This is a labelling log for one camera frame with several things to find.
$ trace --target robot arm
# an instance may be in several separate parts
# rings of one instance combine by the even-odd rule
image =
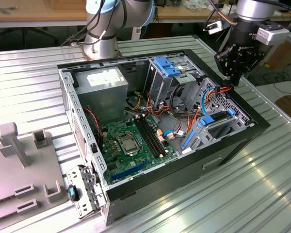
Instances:
[[[265,52],[261,45],[271,46],[286,40],[291,27],[285,28],[269,20],[275,6],[283,5],[278,0],[238,1],[228,41],[214,57],[220,72],[227,77],[227,86],[237,86],[241,76],[263,59]],[[209,32],[218,32],[223,29],[222,25],[223,22],[218,21],[207,28]]]
[[[154,0],[87,0],[86,11],[83,52],[88,60],[96,60],[117,57],[116,31],[146,26],[154,17],[155,5]]]

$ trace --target sticker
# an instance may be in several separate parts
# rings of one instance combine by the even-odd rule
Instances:
[[[116,69],[108,69],[100,73],[87,75],[87,80],[91,86],[98,86],[122,81],[123,77],[119,76]]]

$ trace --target red cable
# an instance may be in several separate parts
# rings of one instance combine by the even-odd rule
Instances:
[[[96,116],[91,112],[91,110],[89,110],[88,108],[85,109],[87,112],[90,113],[90,115],[92,115],[92,117],[94,118],[95,122],[96,122],[96,126],[97,126],[97,131],[98,131],[98,144],[100,145],[100,133],[99,133],[99,123],[96,119]]]

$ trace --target ram slot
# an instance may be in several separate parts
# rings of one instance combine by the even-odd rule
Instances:
[[[137,126],[141,136],[145,140],[146,144],[149,146],[155,158],[159,158],[161,154],[166,154],[165,150],[161,146],[159,140],[153,134],[145,119],[136,120],[135,125]]]

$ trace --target expansion slot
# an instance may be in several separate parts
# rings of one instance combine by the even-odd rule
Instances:
[[[137,165],[137,166],[135,166],[135,167],[132,167],[132,168],[126,170],[126,171],[123,171],[123,172],[118,173],[118,174],[116,174],[116,175],[114,175],[114,176],[111,176],[111,180],[120,179],[120,178],[122,178],[122,177],[124,177],[124,176],[127,176],[127,175],[133,173],[133,172],[139,171],[139,170],[141,170],[142,168],[144,168],[144,166],[145,166],[146,164],[147,164],[147,161],[144,162],[144,163],[142,163],[142,164],[139,164],[139,165]]]
[[[159,158],[160,155],[166,154],[164,148],[162,147],[159,140],[156,138],[144,118],[136,119],[135,125],[137,126],[139,132],[141,133],[141,136],[145,140],[146,144],[149,146],[155,158]]]

